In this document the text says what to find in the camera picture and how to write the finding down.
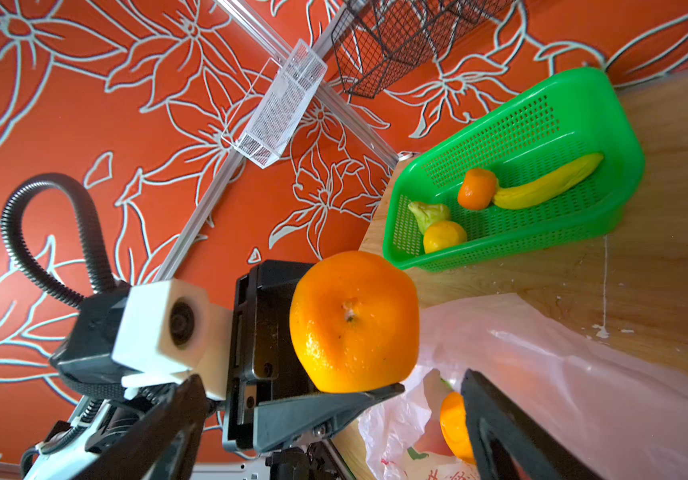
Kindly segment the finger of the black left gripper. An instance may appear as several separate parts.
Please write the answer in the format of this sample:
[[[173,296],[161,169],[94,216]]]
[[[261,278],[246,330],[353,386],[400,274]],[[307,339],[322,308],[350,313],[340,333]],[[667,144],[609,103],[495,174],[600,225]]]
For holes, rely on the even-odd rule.
[[[405,387],[396,383],[366,392],[314,392],[259,403],[254,409],[250,449],[268,453],[290,448],[304,435],[333,437],[366,410],[404,391]]]

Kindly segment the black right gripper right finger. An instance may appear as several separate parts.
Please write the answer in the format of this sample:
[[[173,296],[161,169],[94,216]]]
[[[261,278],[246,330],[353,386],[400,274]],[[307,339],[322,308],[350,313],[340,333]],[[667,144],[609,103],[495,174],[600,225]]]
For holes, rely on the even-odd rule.
[[[597,479],[483,374],[461,385],[466,425],[482,479]]]

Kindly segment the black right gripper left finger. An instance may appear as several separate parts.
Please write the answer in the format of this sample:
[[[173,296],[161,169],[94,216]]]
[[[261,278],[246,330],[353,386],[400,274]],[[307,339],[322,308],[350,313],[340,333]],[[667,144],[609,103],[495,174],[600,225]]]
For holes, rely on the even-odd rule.
[[[208,414],[198,375],[183,381],[77,479],[189,479]]]

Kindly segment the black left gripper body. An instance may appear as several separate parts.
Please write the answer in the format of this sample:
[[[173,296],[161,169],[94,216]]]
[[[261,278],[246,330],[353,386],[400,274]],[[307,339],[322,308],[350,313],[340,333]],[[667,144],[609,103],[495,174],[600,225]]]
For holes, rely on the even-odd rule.
[[[267,260],[236,282],[222,445],[229,452],[290,447],[319,423],[315,392],[295,354],[289,314],[310,263]]]

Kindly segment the orange fruit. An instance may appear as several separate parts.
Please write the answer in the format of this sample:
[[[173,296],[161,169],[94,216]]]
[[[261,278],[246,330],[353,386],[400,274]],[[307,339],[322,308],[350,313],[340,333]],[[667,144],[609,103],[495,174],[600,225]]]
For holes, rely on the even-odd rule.
[[[418,360],[417,289],[378,255],[342,252],[315,264],[298,282],[289,328],[294,351],[321,392],[400,383]]]
[[[465,174],[457,201],[467,210],[484,210],[492,203],[497,189],[498,179],[492,171],[482,168],[470,169]]]

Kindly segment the pink translucent plastic bag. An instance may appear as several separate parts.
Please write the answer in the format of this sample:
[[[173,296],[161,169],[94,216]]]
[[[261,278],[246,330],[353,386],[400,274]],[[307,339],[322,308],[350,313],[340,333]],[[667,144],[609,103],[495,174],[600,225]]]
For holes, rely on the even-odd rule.
[[[444,396],[482,373],[561,445],[606,479],[688,479],[688,376],[583,337],[514,294],[421,313],[419,359],[404,392],[358,422],[378,479],[474,479],[444,456]]]

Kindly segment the yellow lemon fruit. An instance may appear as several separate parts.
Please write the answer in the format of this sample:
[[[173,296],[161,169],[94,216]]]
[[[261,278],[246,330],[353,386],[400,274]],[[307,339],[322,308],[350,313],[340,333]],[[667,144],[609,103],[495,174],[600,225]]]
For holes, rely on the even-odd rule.
[[[426,254],[452,248],[468,241],[466,231],[451,220],[441,220],[430,225],[423,235]]]

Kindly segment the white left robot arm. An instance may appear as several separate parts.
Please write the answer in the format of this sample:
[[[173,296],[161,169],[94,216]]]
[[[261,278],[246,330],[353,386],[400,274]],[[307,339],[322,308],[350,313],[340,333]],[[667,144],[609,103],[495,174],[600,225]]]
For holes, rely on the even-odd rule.
[[[26,245],[25,209],[48,189],[72,205],[91,295],[47,272]],[[305,263],[255,265],[237,281],[232,310],[181,280],[118,281],[87,189],[59,173],[11,194],[1,236],[14,265],[77,313],[49,362],[82,399],[25,452],[26,479],[347,479],[333,436],[404,390],[392,382],[331,394],[313,385],[288,322]]]

